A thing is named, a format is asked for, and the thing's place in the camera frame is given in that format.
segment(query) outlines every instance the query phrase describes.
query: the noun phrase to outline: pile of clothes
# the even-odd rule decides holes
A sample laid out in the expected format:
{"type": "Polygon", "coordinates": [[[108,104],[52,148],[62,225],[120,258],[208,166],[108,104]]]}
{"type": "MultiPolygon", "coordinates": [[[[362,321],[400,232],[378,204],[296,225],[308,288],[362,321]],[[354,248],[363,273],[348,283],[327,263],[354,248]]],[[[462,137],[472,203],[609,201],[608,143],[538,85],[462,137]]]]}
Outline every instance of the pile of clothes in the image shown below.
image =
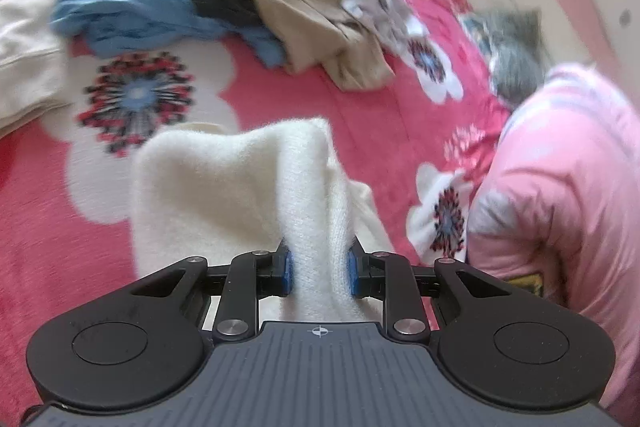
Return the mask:
{"type": "Polygon", "coordinates": [[[101,58],[234,33],[265,67],[321,64],[343,90],[385,86],[383,51],[402,55],[426,32],[403,0],[59,0],[51,28],[101,58]]]}

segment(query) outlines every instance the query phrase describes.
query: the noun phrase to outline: white flower pattern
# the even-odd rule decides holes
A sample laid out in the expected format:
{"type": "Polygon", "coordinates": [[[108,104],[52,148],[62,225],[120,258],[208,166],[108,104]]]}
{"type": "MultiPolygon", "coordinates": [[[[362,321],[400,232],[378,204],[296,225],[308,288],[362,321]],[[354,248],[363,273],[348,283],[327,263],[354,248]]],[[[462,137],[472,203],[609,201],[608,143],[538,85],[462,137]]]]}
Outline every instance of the white flower pattern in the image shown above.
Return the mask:
{"type": "Polygon", "coordinates": [[[89,221],[107,225],[129,217],[132,157],[158,126],[186,119],[217,123],[230,132],[238,130],[235,112],[218,96],[235,77],[232,55],[223,44],[185,39],[148,52],[148,61],[164,60],[161,55],[184,65],[178,81],[185,84],[181,78],[187,77],[188,86],[174,85],[166,80],[168,73],[158,71],[156,77],[123,74],[119,85],[98,88],[114,60],[82,55],[72,58],[68,67],[74,103],[41,119],[49,135],[71,143],[66,188],[71,202],[89,221]],[[149,108],[152,103],[155,110],[149,108]],[[103,111],[108,110],[111,116],[105,117],[103,111]]]}
{"type": "Polygon", "coordinates": [[[420,86],[431,102],[443,104],[447,95],[462,100],[462,83],[451,67],[450,58],[436,42],[426,36],[414,38],[401,58],[417,73],[420,86]]]}
{"type": "Polygon", "coordinates": [[[466,259],[466,219],[473,183],[465,171],[440,172],[430,163],[418,167],[415,185],[420,205],[406,217],[406,237],[428,265],[440,257],[466,259]]]}

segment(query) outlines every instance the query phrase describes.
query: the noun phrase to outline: pink comforter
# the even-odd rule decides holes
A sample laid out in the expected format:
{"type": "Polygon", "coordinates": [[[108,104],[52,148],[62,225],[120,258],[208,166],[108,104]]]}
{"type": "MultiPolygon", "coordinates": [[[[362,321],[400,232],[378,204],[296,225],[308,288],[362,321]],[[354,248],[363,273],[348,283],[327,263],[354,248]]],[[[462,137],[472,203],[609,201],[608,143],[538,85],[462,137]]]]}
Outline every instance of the pink comforter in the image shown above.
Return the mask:
{"type": "MultiPolygon", "coordinates": [[[[484,62],[453,15],[465,10],[465,1],[407,2],[433,47],[417,50],[414,63],[389,57],[396,79],[385,89],[340,92],[319,67],[299,76],[265,70],[236,38],[184,41],[163,51],[186,68],[194,105],[180,111],[162,105],[150,116],[170,123],[181,115],[237,130],[282,118],[327,118],[347,174],[372,187],[396,251],[418,263],[416,248],[423,246],[408,238],[416,235],[408,234],[408,213],[433,208],[418,196],[418,167],[430,175],[455,171],[453,178],[477,186],[506,112],[489,93],[484,62]]],[[[78,125],[90,107],[83,88],[110,61],[86,54],[79,42],[73,54],[76,103],[0,140],[0,421],[11,426],[39,402],[24,362],[33,331],[136,277],[127,217],[138,138],[132,133],[124,150],[109,152],[99,129],[78,125]]],[[[438,236],[431,246],[448,245],[446,253],[453,255],[464,247],[461,237],[455,239],[438,236]]]]}

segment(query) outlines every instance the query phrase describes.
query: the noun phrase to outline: bedspread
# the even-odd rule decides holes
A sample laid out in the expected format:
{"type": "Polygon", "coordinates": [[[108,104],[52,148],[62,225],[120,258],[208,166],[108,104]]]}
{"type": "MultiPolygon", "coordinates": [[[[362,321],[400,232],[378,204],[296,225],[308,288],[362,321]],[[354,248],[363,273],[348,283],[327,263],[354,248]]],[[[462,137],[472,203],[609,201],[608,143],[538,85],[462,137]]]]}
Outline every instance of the bedspread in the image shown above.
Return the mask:
{"type": "Polygon", "coordinates": [[[417,264],[463,252],[465,207],[507,112],[454,16],[465,1],[405,1],[428,39],[409,57],[386,57],[396,77],[373,92],[341,92],[319,67],[267,70],[236,37],[115,60],[74,42],[74,103],[0,140],[1,422],[16,425],[39,402],[24,362],[33,331],[141,274],[129,238],[130,163],[161,124],[238,131],[322,116],[348,176],[372,188],[398,253],[417,264]],[[111,98],[94,96],[106,74],[132,73],[144,74],[111,98]]]}

